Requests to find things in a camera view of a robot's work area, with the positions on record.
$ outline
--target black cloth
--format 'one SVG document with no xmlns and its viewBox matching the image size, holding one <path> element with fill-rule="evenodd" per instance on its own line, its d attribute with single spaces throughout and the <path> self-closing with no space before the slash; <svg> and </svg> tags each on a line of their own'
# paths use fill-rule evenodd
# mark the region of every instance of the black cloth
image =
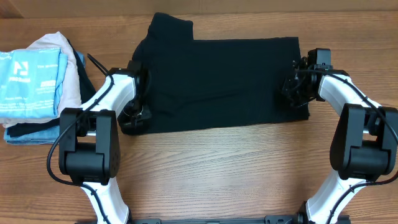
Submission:
<svg viewBox="0 0 398 224">
<path fill-rule="evenodd" d="M 91 83 L 90 79 L 87 77 L 86 70 L 84 68 L 83 63 L 80 60 L 79 55 L 77 54 L 76 50 L 73 48 L 72 44 L 68 40 L 70 46 L 73 49 L 73 54 L 76 58 L 76 65 L 77 65 L 77 72 L 79 75 L 79 83 L 80 83 L 80 97 L 81 103 L 86 103 L 91 97 L 93 97 L 96 93 L 93 84 Z M 43 131 L 48 128 L 52 128 L 54 126 L 60 125 L 60 119 L 53 119 L 47 123 L 36 124 L 36 123 L 21 123 L 16 124 L 7 128 L 7 134 L 10 137 L 19 137 L 25 134 L 35 133 L 37 131 Z"/>
<path fill-rule="evenodd" d="M 280 94 L 297 37 L 194 40 L 193 22 L 155 14 L 132 57 L 151 71 L 147 133 L 308 119 Z"/>
</svg>

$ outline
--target white logo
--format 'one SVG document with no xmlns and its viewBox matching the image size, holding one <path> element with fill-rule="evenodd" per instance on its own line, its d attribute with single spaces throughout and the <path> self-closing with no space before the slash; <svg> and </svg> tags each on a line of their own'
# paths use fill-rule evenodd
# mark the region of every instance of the white logo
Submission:
<svg viewBox="0 0 398 224">
<path fill-rule="evenodd" d="M 20 75 L 27 75 L 27 71 L 28 71 L 27 62 L 22 62 L 22 65 L 24 66 L 24 68 L 21 67 L 19 62 L 15 62 L 15 64 L 14 64 L 14 75 L 17 75 L 18 70 L 20 70 L 20 72 L 19 72 Z"/>
</svg>

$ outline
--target wooden tabletop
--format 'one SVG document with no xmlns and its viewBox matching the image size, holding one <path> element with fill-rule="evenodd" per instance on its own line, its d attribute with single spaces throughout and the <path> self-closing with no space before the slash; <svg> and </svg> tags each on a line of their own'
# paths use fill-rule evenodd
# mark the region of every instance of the wooden tabletop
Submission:
<svg viewBox="0 0 398 224">
<path fill-rule="evenodd" d="M 265 13 L 177 16 L 194 22 L 196 39 L 298 36 L 302 55 L 330 48 L 372 100 L 398 107 L 398 12 Z M 26 48 L 60 31 L 74 48 L 106 67 L 126 67 L 152 16 L 0 20 L 0 50 Z M 87 63 L 98 89 L 104 76 Z M 311 102 L 308 121 L 126 136 L 119 132 L 117 176 L 134 218 L 238 218 L 295 213 L 328 175 L 338 122 L 328 103 Z M 73 223 L 95 219 L 78 187 L 53 181 L 50 146 L 0 142 L 0 223 Z M 58 153 L 53 170 L 59 173 Z M 395 223 L 398 183 L 360 191 L 344 213 L 353 223 Z"/>
</svg>

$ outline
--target black t-shirt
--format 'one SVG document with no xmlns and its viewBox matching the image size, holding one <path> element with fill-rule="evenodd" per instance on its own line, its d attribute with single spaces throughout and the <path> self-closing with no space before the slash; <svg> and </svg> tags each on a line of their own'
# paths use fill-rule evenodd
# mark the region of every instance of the black t-shirt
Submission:
<svg viewBox="0 0 398 224">
<path fill-rule="evenodd" d="M 155 14 L 132 57 L 151 71 L 147 133 L 308 119 L 280 94 L 297 37 L 194 40 L 193 22 Z"/>
</svg>

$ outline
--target robotic arm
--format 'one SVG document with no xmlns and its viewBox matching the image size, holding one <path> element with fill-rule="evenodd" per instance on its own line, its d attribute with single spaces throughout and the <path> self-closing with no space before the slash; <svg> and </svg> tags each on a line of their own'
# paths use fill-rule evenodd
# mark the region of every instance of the robotic arm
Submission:
<svg viewBox="0 0 398 224">
<path fill-rule="evenodd" d="M 60 141 L 60 170 L 69 175 L 73 183 L 89 185 L 96 190 L 102 206 L 90 190 L 82 188 L 97 214 L 98 221 L 94 222 L 97 224 L 325 224 L 331 215 L 330 223 L 350 224 L 348 217 L 339 217 L 339 214 L 363 187 L 348 194 L 333 214 L 331 210 L 351 186 L 376 181 L 380 175 L 393 170 L 397 143 L 375 111 L 347 85 L 352 84 L 348 74 L 333 69 L 329 49 L 309 51 L 308 57 L 296 63 L 294 69 L 282 87 L 282 94 L 291 101 L 292 107 L 305 105 L 311 100 L 327 101 L 340 116 L 330 148 L 333 169 L 318 192 L 304 202 L 296 215 L 268 215 L 263 219 L 133 221 L 116 182 L 120 161 L 116 120 L 123 133 L 136 134 L 145 129 L 150 119 L 144 101 L 150 76 L 136 62 L 130 62 L 128 69 L 113 68 L 109 71 L 108 75 L 114 79 L 113 88 Z M 81 108 L 92 105 L 111 84 L 111 78 L 106 77 L 104 86 Z M 395 108 L 368 101 L 379 108 L 393 129 L 398 129 L 398 111 Z M 61 132 L 80 113 L 81 109 L 65 109 L 60 117 Z M 377 139 L 364 140 L 364 133 L 377 136 Z M 96 143 L 78 142 L 78 136 L 87 135 L 96 136 Z"/>
</svg>

